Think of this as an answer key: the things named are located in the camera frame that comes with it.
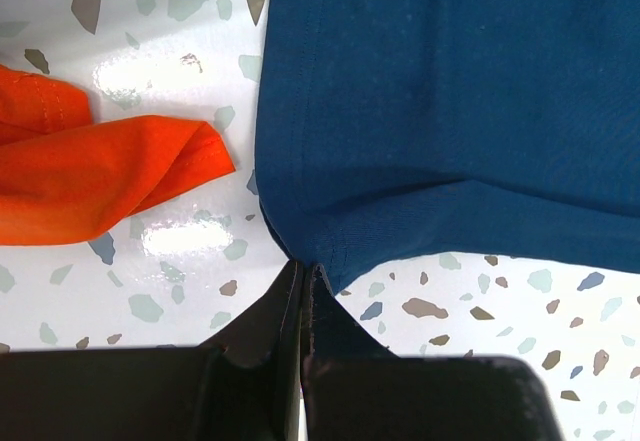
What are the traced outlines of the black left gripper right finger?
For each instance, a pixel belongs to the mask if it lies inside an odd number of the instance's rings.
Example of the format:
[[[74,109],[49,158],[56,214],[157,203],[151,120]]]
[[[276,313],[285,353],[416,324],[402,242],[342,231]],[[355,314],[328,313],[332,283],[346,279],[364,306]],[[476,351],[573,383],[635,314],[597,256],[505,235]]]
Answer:
[[[546,390],[504,356],[399,357],[335,299],[320,265],[302,298],[311,440],[559,440]]]

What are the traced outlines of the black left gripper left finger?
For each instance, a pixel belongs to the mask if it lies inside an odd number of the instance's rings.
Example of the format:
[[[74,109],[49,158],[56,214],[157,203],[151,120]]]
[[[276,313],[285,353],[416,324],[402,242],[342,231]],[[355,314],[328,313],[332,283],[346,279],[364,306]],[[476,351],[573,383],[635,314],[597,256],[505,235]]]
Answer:
[[[191,347],[1,357],[5,440],[295,440],[303,267]]]

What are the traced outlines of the blue t-shirt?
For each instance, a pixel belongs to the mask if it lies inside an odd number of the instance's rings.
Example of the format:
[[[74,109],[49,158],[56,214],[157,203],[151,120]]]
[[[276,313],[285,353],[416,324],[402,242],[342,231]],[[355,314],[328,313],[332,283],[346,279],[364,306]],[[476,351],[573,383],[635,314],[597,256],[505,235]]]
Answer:
[[[447,251],[639,269],[639,0],[270,0],[255,175],[335,290]]]

